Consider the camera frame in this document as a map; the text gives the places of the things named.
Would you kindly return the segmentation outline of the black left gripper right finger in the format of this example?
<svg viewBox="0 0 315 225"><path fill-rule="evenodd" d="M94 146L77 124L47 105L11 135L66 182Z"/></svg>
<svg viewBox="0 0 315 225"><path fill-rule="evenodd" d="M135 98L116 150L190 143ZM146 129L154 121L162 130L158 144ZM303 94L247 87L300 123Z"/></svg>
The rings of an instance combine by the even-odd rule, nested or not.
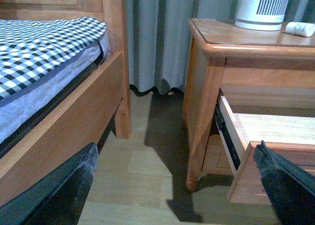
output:
<svg viewBox="0 0 315 225"><path fill-rule="evenodd" d="M253 159L272 207L283 225L315 223L315 177L269 149L264 141Z"/></svg>

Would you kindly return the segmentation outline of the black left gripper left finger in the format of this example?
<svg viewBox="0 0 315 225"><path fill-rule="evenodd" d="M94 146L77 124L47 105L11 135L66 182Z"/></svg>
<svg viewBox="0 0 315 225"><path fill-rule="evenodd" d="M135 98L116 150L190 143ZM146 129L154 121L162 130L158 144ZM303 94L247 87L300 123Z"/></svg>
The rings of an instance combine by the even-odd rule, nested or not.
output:
<svg viewBox="0 0 315 225"><path fill-rule="evenodd" d="M76 225L98 159L93 142L0 208L2 225Z"/></svg>

